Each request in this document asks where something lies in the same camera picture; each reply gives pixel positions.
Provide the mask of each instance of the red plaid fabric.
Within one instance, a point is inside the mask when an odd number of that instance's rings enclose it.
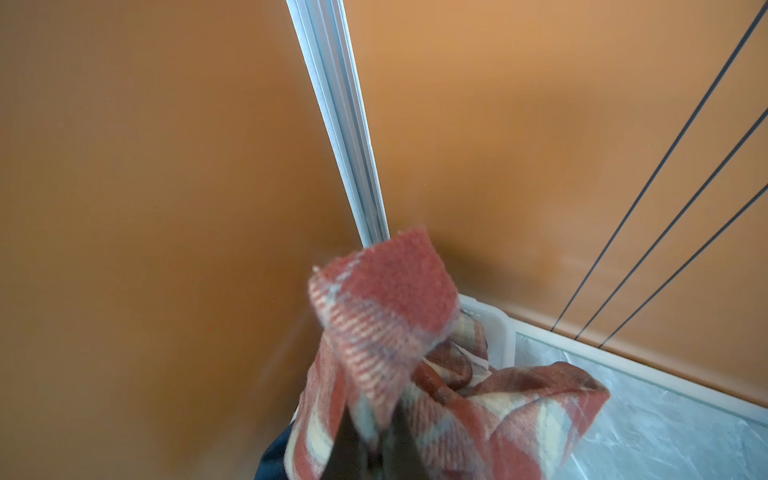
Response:
[[[310,299],[325,332],[286,450],[292,480],[322,475],[345,406],[374,449],[399,400],[431,478],[550,478],[610,396],[563,362],[489,367],[423,229],[334,261]]]

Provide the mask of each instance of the floor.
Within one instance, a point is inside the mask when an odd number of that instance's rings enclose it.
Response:
[[[768,427],[517,334],[516,366],[557,361],[611,400],[554,480],[768,479]]]

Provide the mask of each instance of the black wire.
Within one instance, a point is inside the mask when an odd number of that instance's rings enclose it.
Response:
[[[640,202],[640,199],[645,195],[645,191],[648,190],[648,187],[650,186],[651,182],[654,181],[656,178],[656,175],[659,173],[659,170],[664,166],[665,163],[667,163],[667,159],[672,155],[672,152],[674,151],[677,144],[680,143],[680,139],[683,138],[683,135],[685,135],[685,132],[688,131],[688,128],[690,125],[694,122],[696,119],[696,116],[701,111],[701,108],[704,106],[705,103],[707,103],[707,100],[712,95],[712,92],[714,91],[715,87],[720,83],[720,80],[722,80],[723,76],[725,75],[725,72],[728,70],[730,65],[733,63],[733,60],[736,58],[736,56],[741,51],[741,48],[746,44],[746,41],[749,40],[750,36],[752,35],[752,32],[754,31],[755,27],[757,27],[757,24],[760,23],[760,19],[765,14],[766,10],[768,9],[768,0],[763,4],[763,7],[760,9],[759,12],[757,12],[757,16],[754,20],[752,20],[752,24],[750,27],[746,30],[746,33],[744,33],[744,36],[739,41],[739,44],[736,46],[736,49],[733,50],[733,53],[730,54],[730,57],[728,58],[728,61],[725,62],[725,65],[723,65],[723,68],[720,69],[720,73],[717,74],[715,77],[715,80],[712,82],[712,85],[710,86],[709,90],[707,90],[707,93],[704,94],[704,96],[701,98],[701,101],[694,109],[694,112],[691,114],[690,118],[688,118],[688,121],[685,122],[685,125],[683,126],[683,129],[680,131],[680,133],[677,135],[677,138],[675,138],[674,142],[672,142],[672,145],[670,146],[669,150],[667,150],[667,153],[664,155],[664,157],[661,159],[661,162],[656,167],[656,170],[650,175],[650,178],[645,183],[645,186],[643,187],[643,190],[640,190],[640,194],[637,195],[637,198],[634,199],[634,202],[632,203],[632,206],[629,207],[629,210],[624,215],[624,218],[621,219],[621,223],[619,223],[619,226],[616,227],[616,231],[614,231],[614,234],[611,235],[611,238],[608,240],[608,243],[605,244],[605,247],[603,247],[603,250],[600,252],[600,255],[598,255],[598,258],[594,261],[592,264],[592,267],[587,272],[587,275],[584,277],[584,279],[579,283],[578,288],[574,292],[571,299],[568,301],[568,303],[565,305],[565,308],[563,309],[562,313],[560,313],[560,316],[558,319],[554,322],[554,325],[552,328],[550,328],[550,331],[554,332],[554,328],[560,323],[560,320],[562,320],[563,315],[565,314],[565,311],[568,310],[568,307],[571,306],[576,296],[581,292],[581,288],[584,286],[584,284],[587,282],[587,279],[594,271],[594,268],[600,263],[600,260],[602,260],[603,255],[605,255],[605,252],[608,250],[608,247],[611,246],[611,244],[614,242],[614,239],[619,233],[619,230],[624,226],[624,224],[627,222],[627,218],[632,214],[634,211],[634,208],[637,206],[637,203]]]
[[[710,182],[712,180],[714,180],[714,178],[717,176],[717,174],[720,173],[721,170],[723,170],[723,168],[726,166],[726,164],[728,164],[730,159],[733,158],[733,156],[736,154],[737,151],[739,151],[741,146],[744,145],[744,142],[746,142],[747,139],[749,139],[750,135],[752,135],[752,133],[754,133],[754,131],[760,126],[760,124],[763,123],[763,120],[765,120],[766,116],[768,116],[768,108],[766,108],[766,110],[763,112],[763,114],[760,115],[760,118],[757,119],[757,121],[752,125],[752,127],[748,130],[748,132],[746,132],[744,134],[744,136],[741,137],[741,140],[739,140],[739,143],[737,143],[736,146],[733,147],[733,150],[731,150],[730,153],[725,157],[725,159],[722,162],[720,162],[720,165],[717,166],[715,171],[712,172],[712,174],[709,176],[709,178],[707,178],[707,181],[705,181],[701,185],[701,187],[699,187],[699,190],[697,190],[697,192],[690,198],[690,200],[688,200],[688,203],[685,204],[685,207],[683,207],[683,209],[680,210],[680,212],[677,214],[677,216],[675,216],[675,218],[672,219],[670,224],[667,225],[667,228],[665,228],[664,231],[661,232],[661,235],[659,235],[659,237],[656,239],[656,241],[653,243],[653,245],[650,246],[648,251],[643,254],[643,256],[637,261],[636,264],[634,264],[634,266],[632,267],[632,270],[630,270],[629,273],[627,273],[627,276],[621,281],[621,283],[618,284],[618,286],[613,291],[613,293],[611,293],[611,295],[609,295],[608,298],[605,299],[603,304],[600,305],[600,308],[598,309],[598,311],[594,313],[592,318],[589,319],[587,324],[584,325],[584,328],[581,329],[581,331],[578,333],[578,335],[576,335],[576,337],[574,339],[578,339],[578,337],[580,337],[581,334],[584,333],[584,331],[590,326],[590,324],[592,323],[592,320],[594,320],[598,315],[600,315],[600,312],[603,311],[603,308],[605,308],[605,306],[608,305],[608,302],[610,302],[611,299],[614,298],[614,295],[616,295],[616,292],[618,292],[619,289],[624,286],[624,284],[627,282],[627,280],[629,280],[629,277],[632,276],[634,271],[637,270],[637,268],[640,266],[640,264],[645,261],[646,257],[650,254],[650,252],[653,251],[654,248],[656,248],[656,245],[658,245],[659,242],[661,242],[661,239],[663,239],[667,235],[667,233],[670,230],[672,230],[672,227],[674,227],[674,225],[677,223],[677,221],[683,216],[683,214],[685,214],[685,212],[694,203],[694,201],[696,201],[696,199],[699,197],[699,195],[701,195],[701,192],[703,192],[704,189],[707,188],[707,186],[709,186]]]
[[[701,248],[700,248],[699,250],[696,250],[696,253],[694,253],[694,254],[693,254],[693,255],[692,255],[692,256],[691,256],[691,257],[690,257],[688,260],[686,260],[686,262],[685,262],[685,263],[683,263],[683,266],[681,266],[680,268],[678,268],[678,269],[677,269],[677,271],[676,271],[675,273],[673,273],[673,274],[672,274],[672,276],[671,276],[671,277],[669,277],[669,278],[667,279],[667,281],[666,281],[666,282],[662,283],[662,284],[661,284],[661,286],[660,286],[658,289],[656,289],[656,291],[655,291],[655,292],[654,292],[654,293],[653,293],[651,296],[649,296],[649,297],[648,297],[648,299],[647,299],[647,300],[645,300],[645,301],[644,301],[644,302],[643,302],[643,303],[642,303],[642,304],[641,304],[641,305],[640,305],[640,306],[637,308],[637,310],[635,310],[635,311],[634,311],[634,312],[633,312],[631,315],[629,315],[629,317],[628,317],[628,318],[627,318],[625,321],[623,321],[623,322],[621,323],[621,325],[619,325],[619,327],[618,327],[618,328],[616,328],[616,330],[614,330],[614,331],[613,331],[613,333],[612,333],[611,335],[609,335],[609,336],[608,336],[608,338],[606,338],[605,340],[603,340],[603,343],[601,343],[601,344],[600,344],[600,346],[599,346],[598,348],[600,348],[600,349],[601,349],[601,348],[603,348],[603,345],[605,345],[605,344],[607,343],[607,341],[608,341],[608,340],[610,340],[611,338],[613,338],[613,336],[614,336],[614,335],[616,335],[616,334],[618,333],[618,331],[619,331],[619,330],[621,330],[622,328],[624,328],[624,326],[625,326],[625,325],[627,325],[627,323],[629,323],[629,321],[630,321],[630,320],[632,320],[632,317],[634,317],[635,315],[637,315],[637,312],[641,311],[641,310],[643,309],[643,307],[644,307],[644,306],[646,306],[646,305],[648,304],[648,302],[650,302],[651,300],[653,300],[653,299],[654,299],[654,297],[655,297],[656,295],[658,295],[658,293],[659,293],[661,290],[663,290],[663,289],[664,289],[664,287],[666,287],[666,286],[669,284],[669,282],[671,282],[672,280],[674,280],[674,277],[676,277],[676,276],[677,276],[677,275],[678,275],[680,272],[682,272],[682,271],[685,269],[685,267],[686,267],[686,266],[688,266],[688,265],[689,265],[691,262],[693,262],[693,261],[694,261],[694,259],[695,259],[696,257],[698,257],[698,256],[699,256],[699,253],[703,252],[703,251],[704,251],[704,249],[705,249],[705,248],[707,248],[707,247],[710,245],[710,243],[714,242],[714,241],[715,241],[715,239],[716,239],[716,238],[718,238],[718,237],[720,236],[720,234],[721,234],[722,232],[724,232],[724,231],[725,231],[725,229],[727,229],[728,227],[730,227],[730,225],[731,225],[731,224],[732,224],[732,223],[733,223],[733,222],[734,222],[734,221],[735,221],[737,218],[739,218],[739,217],[741,216],[741,214],[743,214],[743,213],[746,211],[746,209],[747,209],[747,208],[751,207],[751,206],[752,206],[752,204],[754,204],[754,203],[755,203],[755,201],[756,201],[758,198],[760,198],[760,196],[761,196],[762,194],[764,194],[764,193],[766,192],[766,190],[768,190],[768,184],[766,184],[766,186],[765,186],[765,187],[761,188],[761,189],[760,189],[760,191],[759,191],[759,192],[757,192],[757,194],[755,194],[755,196],[754,196],[754,197],[752,197],[752,199],[751,199],[750,201],[746,202],[746,205],[744,205],[743,207],[741,207],[741,210],[737,211],[737,212],[736,212],[736,215],[733,215],[733,216],[730,218],[730,220],[728,220],[728,221],[725,223],[725,225],[723,225],[723,226],[722,226],[722,227],[721,227],[721,228],[720,228],[720,229],[719,229],[719,230],[718,230],[718,231],[717,231],[717,232],[716,232],[716,233],[715,233],[715,234],[714,234],[714,235],[713,235],[713,236],[712,236],[712,237],[711,237],[709,240],[707,240],[707,242],[706,242],[704,245],[702,245],[702,246],[701,246]]]

